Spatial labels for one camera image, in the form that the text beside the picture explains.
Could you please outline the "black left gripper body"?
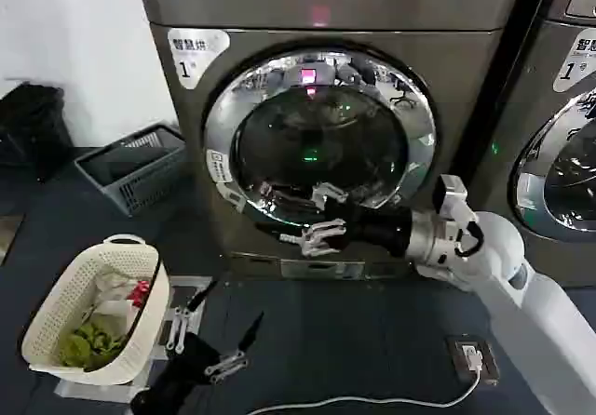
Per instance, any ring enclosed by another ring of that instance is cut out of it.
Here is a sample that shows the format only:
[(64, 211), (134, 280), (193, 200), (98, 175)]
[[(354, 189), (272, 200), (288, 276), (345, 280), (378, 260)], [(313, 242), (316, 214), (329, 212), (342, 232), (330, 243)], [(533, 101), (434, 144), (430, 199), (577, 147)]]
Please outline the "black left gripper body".
[(152, 386), (157, 402), (184, 402), (197, 385), (207, 385), (205, 370), (219, 361), (220, 353), (195, 333), (187, 332), (181, 354), (174, 353)]

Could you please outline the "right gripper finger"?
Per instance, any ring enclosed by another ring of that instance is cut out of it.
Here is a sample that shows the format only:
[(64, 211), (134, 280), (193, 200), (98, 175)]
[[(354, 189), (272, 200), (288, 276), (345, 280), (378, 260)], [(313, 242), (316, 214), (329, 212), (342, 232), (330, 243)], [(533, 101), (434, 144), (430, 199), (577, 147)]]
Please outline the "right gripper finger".
[(342, 219), (318, 222), (300, 235), (280, 234), (278, 240), (300, 248), (303, 256), (325, 256), (340, 252), (346, 244), (346, 222)]
[(279, 186), (278, 196), (281, 199), (302, 205), (324, 205), (328, 198), (344, 203), (348, 193), (328, 182), (315, 185)]

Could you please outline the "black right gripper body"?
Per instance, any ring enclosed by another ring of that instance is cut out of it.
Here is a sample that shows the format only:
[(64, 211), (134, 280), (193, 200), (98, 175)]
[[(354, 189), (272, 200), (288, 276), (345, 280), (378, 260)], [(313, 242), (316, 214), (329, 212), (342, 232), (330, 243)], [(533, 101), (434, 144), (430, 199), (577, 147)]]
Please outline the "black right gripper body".
[(413, 212), (409, 208), (385, 211), (328, 200), (324, 215), (327, 221), (345, 222), (344, 234), (326, 238), (331, 248), (343, 250), (352, 242), (364, 242), (384, 248), (393, 257), (405, 257), (413, 228)]

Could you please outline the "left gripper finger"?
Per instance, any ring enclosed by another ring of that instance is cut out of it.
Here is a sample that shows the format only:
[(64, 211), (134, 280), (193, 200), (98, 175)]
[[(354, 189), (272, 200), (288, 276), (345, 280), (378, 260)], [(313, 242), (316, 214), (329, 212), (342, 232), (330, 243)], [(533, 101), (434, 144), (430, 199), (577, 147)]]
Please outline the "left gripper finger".
[(189, 332), (189, 324), (195, 317), (197, 310), (203, 305), (203, 302), (209, 294), (216, 288), (217, 279), (211, 281), (188, 301), (185, 306), (178, 306), (174, 309), (169, 337), (166, 343), (166, 350), (174, 353), (182, 353), (185, 349), (185, 337)]
[(213, 365), (205, 368), (204, 375), (209, 379), (211, 384), (223, 382), (248, 366), (249, 359), (247, 358), (247, 352), (256, 340), (263, 319), (264, 312), (261, 312), (246, 330), (237, 348), (232, 352), (219, 355)]

